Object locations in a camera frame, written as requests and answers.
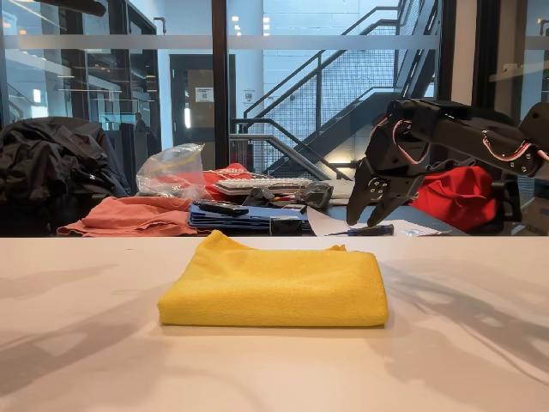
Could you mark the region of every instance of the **folded microfiber cloth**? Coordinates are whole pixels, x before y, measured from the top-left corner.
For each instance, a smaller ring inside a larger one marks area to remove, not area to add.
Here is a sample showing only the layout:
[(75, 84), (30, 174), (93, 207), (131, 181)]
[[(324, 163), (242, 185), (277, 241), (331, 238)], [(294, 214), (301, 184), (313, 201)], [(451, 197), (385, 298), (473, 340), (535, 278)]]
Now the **folded microfiber cloth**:
[(162, 324), (349, 327), (384, 324), (383, 279), (370, 253), (263, 251), (213, 231), (158, 302)]

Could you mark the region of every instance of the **table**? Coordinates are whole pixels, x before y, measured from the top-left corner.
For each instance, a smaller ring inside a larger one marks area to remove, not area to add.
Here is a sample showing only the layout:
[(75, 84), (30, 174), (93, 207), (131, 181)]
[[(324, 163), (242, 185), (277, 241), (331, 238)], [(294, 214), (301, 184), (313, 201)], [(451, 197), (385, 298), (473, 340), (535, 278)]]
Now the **table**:
[[(368, 221), (368, 218), (371, 215), (371, 212), (374, 210), (374, 208), (375, 208), (374, 206), (367, 206), (365, 211), (360, 216), (359, 222), (366, 223)], [(340, 221), (344, 221), (346, 220), (346, 216), (347, 216), (347, 207), (335, 206), (333, 208), (328, 209), (326, 211), (326, 214), (335, 219), (339, 219)], [(450, 230), (450, 233), (448, 233), (449, 236), (468, 236), (465, 232), (462, 232), (461, 230), (456, 229), (455, 227), (449, 225), (448, 223), (444, 223), (443, 221), (440, 221), (435, 217), (429, 216), (427, 213), (424, 213), (421, 210), (413, 208), (412, 206), (401, 206), (399, 208), (396, 208), (396, 210), (389, 215), (387, 220), (388, 221), (393, 221), (393, 220), (409, 221), (411, 223), (415, 223), (416, 225), (430, 227), (431, 229), (440, 230), (440, 231)]]
[(200, 241), (1, 239), (0, 410), (549, 410), (545, 238), (239, 238), (374, 252), (390, 321), (161, 327)]

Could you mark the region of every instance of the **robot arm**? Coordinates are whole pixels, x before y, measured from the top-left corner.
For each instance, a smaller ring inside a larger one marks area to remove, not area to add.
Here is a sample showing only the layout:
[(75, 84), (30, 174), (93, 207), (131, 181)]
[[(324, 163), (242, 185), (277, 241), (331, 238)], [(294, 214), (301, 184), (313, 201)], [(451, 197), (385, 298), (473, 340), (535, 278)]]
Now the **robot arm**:
[(414, 198), (425, 178), (422, 160), (439, 144), (510, 173), (549, 178), (549, 104), (534, 106), (516, 128), (501, 113), (477, 113), (457, 103), (398, 100), (371, 133), (355, 174), (347, 223), (357, 223), (377, 200), (368, 220), (376, 226)]

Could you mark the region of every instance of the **blue folder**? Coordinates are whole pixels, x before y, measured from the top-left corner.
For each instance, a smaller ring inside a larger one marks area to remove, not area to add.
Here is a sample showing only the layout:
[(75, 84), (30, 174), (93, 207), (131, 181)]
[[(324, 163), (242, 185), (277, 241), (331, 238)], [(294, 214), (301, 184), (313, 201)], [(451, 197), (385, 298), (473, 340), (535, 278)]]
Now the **blue folder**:
[(311, 230), (307, 216), (302, 215), (297, 210), (258, 208), (256, 206), (245, 207), (249, 210), (246, 215), (231, 216), (207, 212), (201, 210), (195, 204), (191, 204), (189, 209), (189, 226), (200, 229), (234, 228), (268, 231), (271, 218), (292, 216), (301, 219), (305, 231)]

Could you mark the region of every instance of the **glass window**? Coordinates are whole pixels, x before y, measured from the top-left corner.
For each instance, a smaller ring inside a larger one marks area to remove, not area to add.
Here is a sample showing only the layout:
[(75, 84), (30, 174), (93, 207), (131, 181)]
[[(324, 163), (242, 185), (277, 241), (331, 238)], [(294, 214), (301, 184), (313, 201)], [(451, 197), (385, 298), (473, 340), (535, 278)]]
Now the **glass window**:
[(60, 116), (101, 124), (134, 190), (143, 162), (173, 145), (203, 144), (203, 165), (214, 168), (210, 1), (98, 0), (102, 15), (0, 2), (6, 123)]
[(438, 0), (227, 4), (231, 160), (254, 173), (350, 179), (392, 100), (437, 95)]
[[(549, 102), (549, 3), (502, 0), (498, 66), (491, 73), (494, 107), (518, 124), (537, 103)], [(549, 198), (549, 182), (519, 178), (522, 203)]]

